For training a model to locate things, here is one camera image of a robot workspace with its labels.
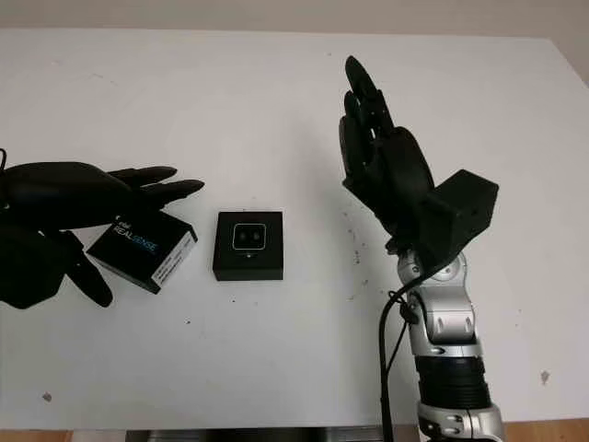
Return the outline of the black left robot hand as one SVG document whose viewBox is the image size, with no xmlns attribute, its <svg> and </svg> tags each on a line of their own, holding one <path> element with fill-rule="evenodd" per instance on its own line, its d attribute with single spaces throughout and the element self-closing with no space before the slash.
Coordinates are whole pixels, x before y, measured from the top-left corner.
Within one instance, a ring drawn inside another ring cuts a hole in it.
<svg viewBox="0 0 589 442">
<path fill-rule="evenodd" d="M 35 162 L 1 169 L 1 300 L 27 309 L 54 297 L 69 278 L 106 308 L 113 295 L 75 235 L 120 216 L 151 215 L 198 192 L 201 180 L 155 166 L 104 171 L 82 162 Z"/>
</svg>

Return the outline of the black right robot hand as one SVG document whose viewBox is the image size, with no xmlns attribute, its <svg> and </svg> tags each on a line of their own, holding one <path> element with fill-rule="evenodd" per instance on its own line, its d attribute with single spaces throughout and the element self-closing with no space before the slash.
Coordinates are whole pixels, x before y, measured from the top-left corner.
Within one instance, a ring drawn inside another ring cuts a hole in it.
<svg viewBox="0 0 589 442">
<path fill-rule="evenodd" d="M 419 236 L 417 206 L 433 189 L 432 173 L 413 134 L 393 123 L 382 90 L 352 55 L 345 74 L 350 89 L 339 123 L 342 184 L 391 236 L 387 250 L 402 252 Z"/>
</svg>

